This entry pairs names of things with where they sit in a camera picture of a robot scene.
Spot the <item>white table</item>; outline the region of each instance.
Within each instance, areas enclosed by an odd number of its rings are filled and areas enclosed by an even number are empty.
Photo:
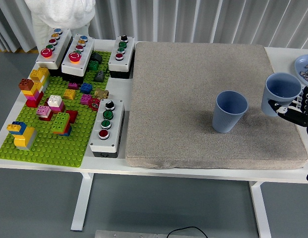
[[[114,41],[96,40],[95,50],[112,51]],[[284,48],[265,48],[272,67],[275,72],[295,73],[294,61],[298,56],[308,54],[308,50],[284,49]],[[225,179],[225,180],[243,180],[249,181],[252,200],[255,210],[255,216],[258,226],[259,236],[261,238],[270,238],[270,229],[266,216],[260,185],[263,182],[288,182],[288,183],[308,183],[306,180],[308,174],[308,163],[301,169],[296,170],[226,170],[226,169],[146,169],[133,168],[128,166],[125,161],[125,142],[128,125],[128,116],[130,108],[132,79],[113,79],[108,82],[107,89],[110,92],[109,98],[120,99],[124,101],[125,120],[118,158],[95,158],[90,147],[87,148],[82,164],[79,168],[52,166],[36,164],[29,162],[20,162],[0,159],[0,168],[23,169],[23,170],[48,170],[77,172],[83,175],[80,193],[71,230],[81,231],[85,213],[89,201],[91,185],[94,174],[118,174],[118,175],[139,175],[139,176],[162,176],[162,177],[180,177],[180,178],[199,178],[199,179]],[[25,96],[20,93],[16,102],[10,111],[5,124],[0,131],[0,147],[3,144],[8,131],[6,125],[14,121],[19,115],[20,110],[25,104]],[[303,143],[308,153],[308,136],[306,129],[299,128],[303,138]]]

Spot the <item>gray floor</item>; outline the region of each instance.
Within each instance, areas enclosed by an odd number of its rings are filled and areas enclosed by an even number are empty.
[[[0,53],[0,128],[35,59]],[[80,184],[75,173],[0,169],[0,238],[93,238],[96,230],[167,234],[186,226],[209,237],[257,237],[244,181],[95,175],[84,229],[75,233]],[[262,191],[272,237],[308,238],[308,184],[265,183]]]

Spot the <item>black cable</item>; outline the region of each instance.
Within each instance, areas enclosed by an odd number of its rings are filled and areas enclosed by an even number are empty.
[[[205,235],[206,238],[208,238],[207,235],[206,235],[201,229],[199,229],[198,227],[185,227],[185,228],[175,229],[175,230],[169,232],[169,234],[167,235],[166,238],[168,238],[168,236],[169,236],[172,232],[176,232],[176,231],[180,231],[180,230],[184,230],[184,229],[188,229],[188,228],[196,228],[196,229],[198,229],[199,231],[201,231],[201,232]]]

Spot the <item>gray cushion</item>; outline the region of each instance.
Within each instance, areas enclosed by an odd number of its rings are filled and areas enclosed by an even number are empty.
[[[260,109],[273,73],[263,46],[138,43],[126,143],[134,167],[294,169],[307,153],[294,124]],[[235,90],[249,110],[226,134],[212,128],[216,96]]]

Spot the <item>blue plastic cup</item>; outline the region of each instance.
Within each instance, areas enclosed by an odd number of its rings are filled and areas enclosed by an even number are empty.
[[[229,132],[248,109],[246,98],[235,91],[223,91],[216,99],[212,127],[219,133]]]
[[[288,107],[290,103],[301,93],[300,81],[288,73],[274,73],[265,83],[261,109],[266,115],[276,117],[277,113],[268,104],[268,100],[274,100],[278,104]]]

